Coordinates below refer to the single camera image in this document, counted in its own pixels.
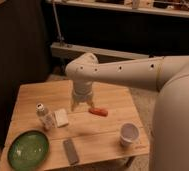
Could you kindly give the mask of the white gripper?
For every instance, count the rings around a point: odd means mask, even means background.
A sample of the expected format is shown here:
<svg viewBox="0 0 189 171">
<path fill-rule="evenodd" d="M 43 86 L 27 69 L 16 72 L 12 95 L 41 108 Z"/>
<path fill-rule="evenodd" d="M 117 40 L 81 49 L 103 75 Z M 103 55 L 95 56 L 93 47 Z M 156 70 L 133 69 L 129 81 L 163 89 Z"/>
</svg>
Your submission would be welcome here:
<svg viewBox="0 0 189 171">
<path fill-rule="evenodd" d="M 95 108 L 93 99 L 92 82 L 89 81 L 74 81 L 72 89 L 71 111 L 74 111 L 78 103 L 87 102 L 91 108 Z"/>
</svg>

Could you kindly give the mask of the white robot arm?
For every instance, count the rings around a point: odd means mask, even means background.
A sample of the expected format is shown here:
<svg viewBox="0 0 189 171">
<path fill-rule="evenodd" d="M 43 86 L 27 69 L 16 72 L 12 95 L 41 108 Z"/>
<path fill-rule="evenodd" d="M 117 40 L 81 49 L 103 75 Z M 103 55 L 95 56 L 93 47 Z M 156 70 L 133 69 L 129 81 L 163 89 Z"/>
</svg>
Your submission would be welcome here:
<svg viewBox="0 0 189 171">
<path fill-rule="evenodd" d="M 150 171 L 189 171 L 189 56 L 100 63 L 85 53 L 66 66 L 72 104 L 92 102 L 92 83 L 157 90 L 152 119 Z"/>
</svg>

